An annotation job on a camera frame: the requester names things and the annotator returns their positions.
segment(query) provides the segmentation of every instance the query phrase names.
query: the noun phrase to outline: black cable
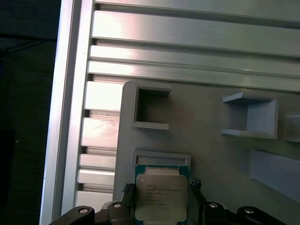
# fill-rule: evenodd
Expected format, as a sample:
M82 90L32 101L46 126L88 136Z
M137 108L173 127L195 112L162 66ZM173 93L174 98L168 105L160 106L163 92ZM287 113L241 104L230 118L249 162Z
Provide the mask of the black cable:
M36 42L36 41L35 41L34 43L35 43L35 44L28 45L28 46L26 46L26 47L24 47L24 48L19 48L19 49L15 50L15 51L9 51L9 50L7 49L7 51L6 51L6 53L4 54L4 56L6 56L6 55L8 55L8 54L17 53L17 52L19 52L19 51L22 51L22 50L25 50L25 49L28 49L28 48L32 48L32 47L34 47L34 46L37 46L37 45L40 45L40 44L44 43L44 41L40 41L40 42Z
M17 47L20 47L20 46L24 46L24 45L29 45L31 43L35 43L36 41L29 41L29 42L25 42L25 43L22 43L22 44L19 44L19 45L14 45L12 47L8 47L8 48L5 48L6 50L9 50L9 49L12 49L12 48L17 48Z
M55 38L32 37L32 36L17 35L17 34L0 34L0 38L11 38L11 39L44 41L44 42L57 42L57 39L55 39Z

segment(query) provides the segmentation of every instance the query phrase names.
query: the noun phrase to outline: metal screw head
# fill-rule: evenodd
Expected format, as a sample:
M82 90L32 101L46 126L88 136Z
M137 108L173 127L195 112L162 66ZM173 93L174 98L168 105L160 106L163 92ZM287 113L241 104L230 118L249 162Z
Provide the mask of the metal screw head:
M244 211L249 214L254 213L253 209L250 208L245 208Z
M216 203L214 203L214 202L211 202L211 203L210 203L210 207L216 208L216 207L218 207L218 204L216 204Z
M89 211L89 210L87 210L87 209L80 209L80 210L79 210L80 213L86 213L86 212L88 212L88 211Z

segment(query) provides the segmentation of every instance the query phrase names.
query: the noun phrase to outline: dark background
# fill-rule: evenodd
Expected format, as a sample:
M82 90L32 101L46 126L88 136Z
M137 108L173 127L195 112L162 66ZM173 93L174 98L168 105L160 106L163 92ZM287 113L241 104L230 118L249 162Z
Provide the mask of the dark background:
M0 0L0 49L28 42L3 34L50 39L3 58L0 129L15 131L15 146L0 224L39 221L59 16L60 0Z

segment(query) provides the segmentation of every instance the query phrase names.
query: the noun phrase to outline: black plastic part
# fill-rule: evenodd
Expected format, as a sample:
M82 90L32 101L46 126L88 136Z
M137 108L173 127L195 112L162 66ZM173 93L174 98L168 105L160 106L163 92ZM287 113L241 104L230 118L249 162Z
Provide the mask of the black plastic part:
M91 225L94 222L95 210L89 206L77 206L71 209L50 225Z
M253 224L259 225L285 225L285 223L279 221L278 219L270 216L269 214L261 211L258 208L252 206L244 206L238 209L238 215L246 218L247 220L253 222Z
M285 225L255 207L241 207L235 214L225 209L222 204L208 202L200 191L201 181L198 179L189 187L199 204L200 225ZM107 209L95 214L91 207L78 206L51 225L135 225L135 185L127 184L123 192L122 201L111 203Z

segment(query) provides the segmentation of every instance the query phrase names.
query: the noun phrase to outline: gray 3d printed tray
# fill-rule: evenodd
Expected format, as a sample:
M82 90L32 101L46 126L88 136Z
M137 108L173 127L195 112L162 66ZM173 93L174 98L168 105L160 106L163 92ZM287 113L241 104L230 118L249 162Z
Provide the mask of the gray 3d printed tray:
M202 180L208 200L233 211L252 205L287 224L297 224L300 203L269 187L267 180L250 179L249 167L252 149L300 160L300 145L289 142L285 132L286 117L299 115L299 103L297 94L277 91L127 82L120 112L114 200L121 198L126 183L135 181L135 163L190 162L190 178ZM298 140L297 135L292 133L293 140Z

